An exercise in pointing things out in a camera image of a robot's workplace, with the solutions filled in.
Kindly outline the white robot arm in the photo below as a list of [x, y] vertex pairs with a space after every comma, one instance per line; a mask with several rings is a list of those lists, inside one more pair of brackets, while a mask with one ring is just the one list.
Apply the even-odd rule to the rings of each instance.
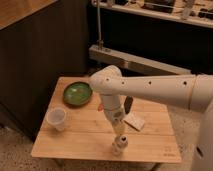
[[190, 171], [213, 171], [213, 75], [124, 77], [110, 65], [91, 75], [89, 84], [100, 95], [105, 117], [118, 135], [124, 134], [126, 116], [120, 95], [202, 113]]

